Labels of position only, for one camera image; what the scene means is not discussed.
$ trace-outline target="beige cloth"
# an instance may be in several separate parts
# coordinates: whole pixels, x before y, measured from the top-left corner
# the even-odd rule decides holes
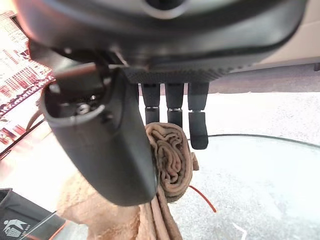
[[[146,134],[154,149],[159,186],[150,203],[117,206],[102,197],[78,172],[64,185],[58,214],[89,227],[88,240],[182,240],[168,202],[189,186],[198,162],[183,130],[171,123],[150,123]]]

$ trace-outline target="screw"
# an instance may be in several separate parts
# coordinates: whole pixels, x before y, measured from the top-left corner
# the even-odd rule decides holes
[[[60,93],[60,87],[58,84],[50,84],[49,85],[50,92],[53,94],[59,94]]]
[[[81,104],[77,109],[76,109],[76,113],[79,115],[83,115],[90,112],[90,105],[89,104]]]
[[[111,83],[111,77],[105,77],[105,78],[103,79],[103,84],[104,84],[105,86],[109,85],[110,83]]]
[[[64,49],[64,52],[65,52],[66,54],[71,54],[71,53],[72,53],[72,49],[71,49],[70,47],[66,47],[66,48]]]

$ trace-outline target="glass tabletop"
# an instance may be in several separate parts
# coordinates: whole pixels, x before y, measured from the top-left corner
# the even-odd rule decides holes
[[[170,204],[184,240],[320,239],[320,147],[276,137],[217,135],[196,151],[192,189]]]

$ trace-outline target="red wire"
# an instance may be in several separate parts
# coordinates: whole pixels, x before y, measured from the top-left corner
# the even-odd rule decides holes
[[[217,212],[217,210],[215,209],[215,207],[211,204],[211,202],[208,200],[208,198],[206,198],[205,195],[203,195],[198,189],[196,189],[194,186],[189,185],[190,188],[192,188],[193,190],[195,190],[198,194],[200,194],[201,197],[203,197],[203,199],[209,204],[210,208],[213,210],[214,213]]]

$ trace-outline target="poster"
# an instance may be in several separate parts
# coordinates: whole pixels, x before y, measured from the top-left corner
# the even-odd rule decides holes
[[[12,16],[0,13],[0,153],[26,132],[42,87],[54,79],[50,68],[30,59],[28,38]]]

